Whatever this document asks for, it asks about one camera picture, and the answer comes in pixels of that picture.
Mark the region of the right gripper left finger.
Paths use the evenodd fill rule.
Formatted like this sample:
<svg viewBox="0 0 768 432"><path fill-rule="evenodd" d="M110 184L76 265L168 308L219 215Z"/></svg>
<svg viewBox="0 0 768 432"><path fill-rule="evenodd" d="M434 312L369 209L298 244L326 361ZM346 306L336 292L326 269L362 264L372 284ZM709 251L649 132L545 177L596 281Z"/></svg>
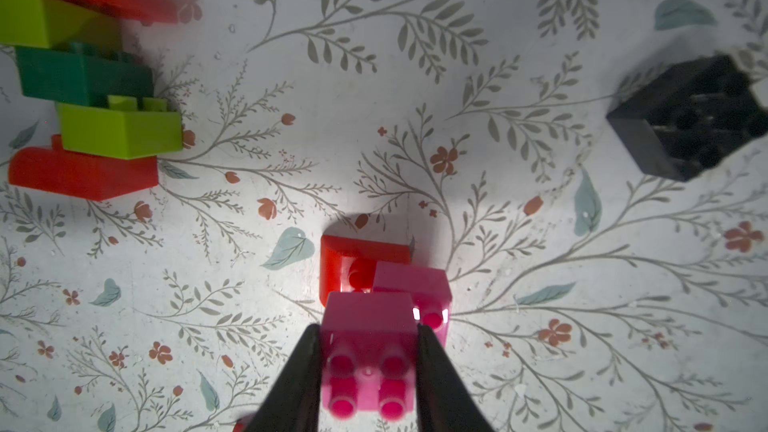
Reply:
<svg viewBox="0 0 768 432"><path fill-rule="evenodd" d="M317 432L321 377L320 326L311 324L244 431Z"/></svg>

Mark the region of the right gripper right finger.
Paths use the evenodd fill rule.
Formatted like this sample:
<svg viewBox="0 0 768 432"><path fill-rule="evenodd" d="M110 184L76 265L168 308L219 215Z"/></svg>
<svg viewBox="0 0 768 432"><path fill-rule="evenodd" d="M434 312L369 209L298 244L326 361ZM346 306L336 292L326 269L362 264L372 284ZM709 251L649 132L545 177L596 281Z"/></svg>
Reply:
<svg viewBox="0 0 768 432"><path fill-rule="evenodd" d="M419 324L417 426L421 432L492 432L434 331Z"/></svg>

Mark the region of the pink lego brick small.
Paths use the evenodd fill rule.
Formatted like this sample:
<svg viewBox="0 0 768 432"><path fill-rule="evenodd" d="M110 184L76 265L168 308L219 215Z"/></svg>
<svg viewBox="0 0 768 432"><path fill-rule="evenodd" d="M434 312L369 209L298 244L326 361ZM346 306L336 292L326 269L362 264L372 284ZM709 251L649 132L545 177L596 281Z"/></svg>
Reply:
<svg viewBox="0 0 768 432"><path fill-rule="evenodd" d="M376 412L398 421L413 410L417 322L403 292L329 295L321 323L322 405L348 420Z"/></svg>

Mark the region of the black lego brick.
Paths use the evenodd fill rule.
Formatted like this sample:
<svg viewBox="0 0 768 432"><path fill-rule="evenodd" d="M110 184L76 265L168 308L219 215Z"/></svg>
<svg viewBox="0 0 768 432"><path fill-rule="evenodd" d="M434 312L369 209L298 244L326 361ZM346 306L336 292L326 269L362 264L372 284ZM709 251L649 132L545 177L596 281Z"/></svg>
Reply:
<svg viewBox="0 0 768 432"><path fill-rule="evenodd" d="M690 181L767 135L767 108L727 55L670 67L607 114L646 175Z"/></svg>

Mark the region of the dark green lego brick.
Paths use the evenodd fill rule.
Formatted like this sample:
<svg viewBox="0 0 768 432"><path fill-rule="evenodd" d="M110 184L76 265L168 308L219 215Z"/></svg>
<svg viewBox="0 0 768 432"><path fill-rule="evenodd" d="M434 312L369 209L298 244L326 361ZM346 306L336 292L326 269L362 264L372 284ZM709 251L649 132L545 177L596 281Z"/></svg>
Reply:
<svg viewBox="0 0 768 432"><path fill-rule="evenodd" d="M71 42L67 50L17 47L15 52L26 97L105 108L110 96L154 95L152 70L130 53L102 54L81 42Z"/></svg>

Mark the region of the magenta lego brick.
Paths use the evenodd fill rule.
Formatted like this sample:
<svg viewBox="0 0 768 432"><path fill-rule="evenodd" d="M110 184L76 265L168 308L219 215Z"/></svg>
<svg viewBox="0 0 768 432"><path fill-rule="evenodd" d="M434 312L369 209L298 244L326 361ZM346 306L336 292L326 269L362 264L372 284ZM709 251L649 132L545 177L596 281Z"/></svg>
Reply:
<svg viewBox="0 0 768 432"><path fill-rule="evenodd" d="M446 272L442 269L379 262L374 292L404 292L413 301L414 318L430 327L442 346L446 345L453 296Z"/></svg>

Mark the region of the light green lego brick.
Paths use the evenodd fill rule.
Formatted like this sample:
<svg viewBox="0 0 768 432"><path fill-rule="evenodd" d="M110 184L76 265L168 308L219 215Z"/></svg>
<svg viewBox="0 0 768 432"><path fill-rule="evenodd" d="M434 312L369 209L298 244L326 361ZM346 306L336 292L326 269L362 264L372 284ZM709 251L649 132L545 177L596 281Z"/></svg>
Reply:
<svg viewBox="0 0 768 432"><path fill-rule="evenodd" d="M109 95L107 106L56 104L63 148L134 160L183 149L181 114L165 99Z"/></svg>
<svg viewBox="0 0 768 432"><path fill-rule="evenodd" d="M122 50L120 22L63 0L1 0L1 44L64 50L71 42Z"/></svg>

